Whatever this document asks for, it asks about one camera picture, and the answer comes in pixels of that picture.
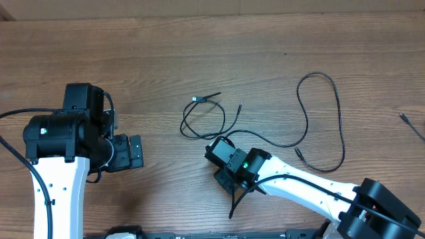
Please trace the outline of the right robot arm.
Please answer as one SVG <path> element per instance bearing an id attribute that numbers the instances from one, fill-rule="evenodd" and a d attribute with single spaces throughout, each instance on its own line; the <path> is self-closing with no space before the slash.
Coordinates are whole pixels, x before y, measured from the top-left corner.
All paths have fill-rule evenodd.
<path id="1" fill-rule="evenodd" d="M 258 148 L 245 152 L 220 137 L 206 146 L 205 158 L 218 167 L 216 180 L 233 195 L 258 191 L 294 201 L 324 216 L 316 238 L 414 238 L 422 221 L 383 184 L 331 181 L 296 169 Z"/>

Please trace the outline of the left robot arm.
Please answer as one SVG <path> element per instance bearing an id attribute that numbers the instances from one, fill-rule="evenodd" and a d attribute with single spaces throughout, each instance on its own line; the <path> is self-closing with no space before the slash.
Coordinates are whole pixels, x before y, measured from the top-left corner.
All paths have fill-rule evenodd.
<path id="1" fill-rule="evenodd" d="M 141 138 L 116 135 L 111 96 L 90 83 L 67 84 L 62 108 L 31 118 L 23 131 L 34 169 L 35 238 L 83 238 L 89 175 L 143 166 Z"/>

